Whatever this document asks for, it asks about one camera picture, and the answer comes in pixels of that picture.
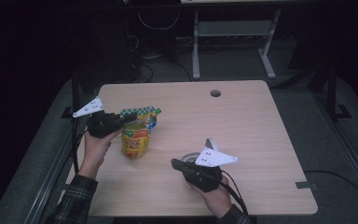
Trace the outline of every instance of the wooden table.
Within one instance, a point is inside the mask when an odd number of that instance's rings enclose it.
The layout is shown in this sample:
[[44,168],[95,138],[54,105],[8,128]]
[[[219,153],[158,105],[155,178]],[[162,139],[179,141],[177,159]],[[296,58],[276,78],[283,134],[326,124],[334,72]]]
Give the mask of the wooden table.
[[[221,91],[212,97],[212,90]],[[105,112],[152,105],[161,108],[146,154],[129,160],[113,140],[98,173],[90,216],[210,216],[170,160],[201,152],[212,137],[220,151],[239,157],[222,166],[236,181],[250,215],[305,215],[318,207],[264,81],[105,85]],[[79,147],[79,163],[84,142]],[[72,170],[67,182],[74,176]]]

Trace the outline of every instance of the dark background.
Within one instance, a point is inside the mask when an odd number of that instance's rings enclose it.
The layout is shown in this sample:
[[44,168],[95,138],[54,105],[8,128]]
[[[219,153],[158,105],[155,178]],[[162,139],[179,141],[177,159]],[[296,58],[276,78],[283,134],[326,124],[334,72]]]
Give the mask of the dark background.
[[[54,97],[74,71],[99,71],[100,77],[83,74],[89,83],[84,88],[90,91],[104,82],[131,82],[136,77],[124,33],[119,32],[121,15],[63,10],[76,5],[78,1],[71,0],[0,0],[0,199]],[[348,6],[307,11],[304,15],[309,17],[300,25],[290,23],[299,12],[285,11],[277,36],[302,36],[302,56],[296,64],[302,68],[325,58],[329,46],[327,58],[338,62],[338,75],[358,95],[358,1]],[[104,31],[115,38],[101,39],[98,33]]]

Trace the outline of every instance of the person's right hand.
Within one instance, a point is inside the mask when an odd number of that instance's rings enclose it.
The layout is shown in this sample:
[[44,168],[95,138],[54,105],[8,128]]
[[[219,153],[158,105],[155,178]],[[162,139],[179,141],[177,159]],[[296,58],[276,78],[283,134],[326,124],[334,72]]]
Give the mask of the person's right hand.
[[[228,185],[228,179],[225,176],[223,176],[222,182]],[[188,183],[188,185],[203,198],[206,206],[217,218],[222,218],[231,208],[232,203],[230,195],[223,186],[219,185],[217,189],[204,192],[190,183]]]

